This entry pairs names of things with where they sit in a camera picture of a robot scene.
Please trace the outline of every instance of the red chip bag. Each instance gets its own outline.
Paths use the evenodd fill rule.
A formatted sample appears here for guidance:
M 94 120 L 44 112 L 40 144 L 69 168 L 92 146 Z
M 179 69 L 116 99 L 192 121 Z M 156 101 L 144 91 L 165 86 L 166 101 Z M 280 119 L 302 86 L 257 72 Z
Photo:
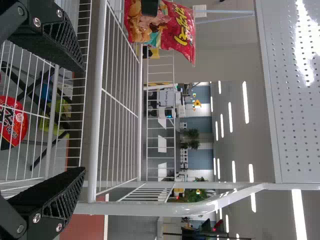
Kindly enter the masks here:
M 0 136 L 2 137 L 0 150 L 9 149 L 10 144 L 11 148 L 16 147 L 26 136 L 28 115 L 19 110 L 23 110 L 20 102 L 16 102 L 9 96 L 6 101 L 6 96 L 0 96 Z
M 142 16 L 140 0 L 125 0 L 124 25 L 130 43 L 174 49 L 196 63 L 196 25 L 192 9 L 162 0 L 156 17 Z

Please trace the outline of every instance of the yellow sign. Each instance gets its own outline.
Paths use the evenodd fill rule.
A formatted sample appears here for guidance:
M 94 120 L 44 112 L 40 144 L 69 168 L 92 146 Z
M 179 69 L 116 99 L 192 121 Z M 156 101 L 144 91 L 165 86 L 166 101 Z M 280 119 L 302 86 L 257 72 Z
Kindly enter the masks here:
M 155 86 L 164 86 L 164 85 L 169 85 L 171 84 L 170 82 L 166 82 L 166 81 L 160 81 L 160 82 L 153 82 L 153 83 L 149 83 L 148 86 L 149 87 L 155 87 Z
M 196 100 L 194 103 L 195 108 L 201 108 L 201 102 L 199 100 Z
M 184 188 L 174 188 L 173 190 L 175 193 L 184 193 L 185 192 Z

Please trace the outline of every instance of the pegboard panel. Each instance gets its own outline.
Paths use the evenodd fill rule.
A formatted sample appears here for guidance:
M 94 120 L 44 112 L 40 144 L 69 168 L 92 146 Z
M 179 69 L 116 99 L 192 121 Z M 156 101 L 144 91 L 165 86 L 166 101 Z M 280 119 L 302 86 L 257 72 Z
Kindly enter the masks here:
M 280 168 L 275 172 L 284 183 L 318 183 L 320 1 L 257 2 L 266 95 L 275 123 L 270 124 L 273 155 L 279 161 L 274 165 Z

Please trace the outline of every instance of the metal screw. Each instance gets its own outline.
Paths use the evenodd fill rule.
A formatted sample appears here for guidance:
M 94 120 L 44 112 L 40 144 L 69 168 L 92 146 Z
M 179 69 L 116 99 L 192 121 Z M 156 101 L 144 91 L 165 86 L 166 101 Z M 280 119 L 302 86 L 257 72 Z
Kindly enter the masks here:
M 18 14 L 19 14 L 20 16 L 25 15 L 25 11 L 24 11 L 21 7 L 19 7 L 19 6 L 18 6 Z
M 18 229 L 16 230 L 16 232 L 17 232 L 18 234 L 20 234 L 20 233 L 23 232 L 24 229 L 25 229 L 25 227 L 21 224 L 21 225 L 18 227 Z
M 33 18 L 33 24 L 37 27 L 37 28 L 40 28 L 41 27 L 41 21 L 39 18 L 37 17 L 34 17 Z
M 56 230 L 56 232 L 58 233 L 58 232 L 61 231 L 61 229 L 62 229 L 62 224 L 59 223 L 59 224 L 56 226 L 55 230 Z
M 32 222 L 34 224 L 37 224 L 40 221 L 40 219 L 41 219 L 41 214 L 37 213 L 36 215 L 34 215 Z
M 58 15 L 59 18 L 62 18 L 62 11 L 60 9 L 56 11 L 56 14 Z

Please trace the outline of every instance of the fluorescent light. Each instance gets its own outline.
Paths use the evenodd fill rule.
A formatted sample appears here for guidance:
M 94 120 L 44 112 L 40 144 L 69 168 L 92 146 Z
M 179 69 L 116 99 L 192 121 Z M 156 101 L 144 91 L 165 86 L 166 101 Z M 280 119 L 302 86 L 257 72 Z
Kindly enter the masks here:
M 231 102 L 229 102 L 228 104 L 228 108 L 229 108 L 229 127 L 230 127 L 230 133 L 232 133 L 234 131 L 234 127 L 232 124 L 232 109 L 231 109 Z
M 221 123 L 221 137 L 224 138 L 225 131 L 224 131 L 224 116 L 220 114 L 220 123 Z
M 210 99 L 211 99 L 211 112 L 213 112 L 214 111 L 214 102 L 212 100 L 212 97 Z
M 217 160 L 217 167 L 218 167 L 218 179 L 220 179 L 220 159 Z
M 221 81 L 218 81 L 219 94 L 221 94 Z
M 218 122 L 215 121 L 215 139 L 219 140 L 219 133 L 218 133 Z
M 229 233 L 229 216 L 228 216 L 228 214 L 225 215 L 225 230 L 227 233 Z
M 254 166 L 252 164 L 249 164 L 249 180 L 250 180 L 250 183 L 253 183 L 255 181 Z
M 256 206 L 256 194 L 251 193 L 251 210 L 252 212 L 256 213 L 257 212 L 257 206 Z
M 242 84 L 242 91 L 243 91 L 243 104 L 244 104 L 244 119 L 245 123 L 249 123 L 249 107 L 248 107 L 248 94 L 247 94 L 247 83 L 246 81 Z
M 213 158 L 213 174 L 217 175 L 217 169 L 216 169 L 216 158 Z
M 306 222 L 304 214 L 304 206 L 302 203 L 302 194 L 300 189 L 293 189 L 292 202 L 295 221 L 296 239 L 307 240 Z
M 237 179 L 236 179 L 236 163 L 235 161 L 232 161 L 232 180 L 233 182 L 237 182 Z

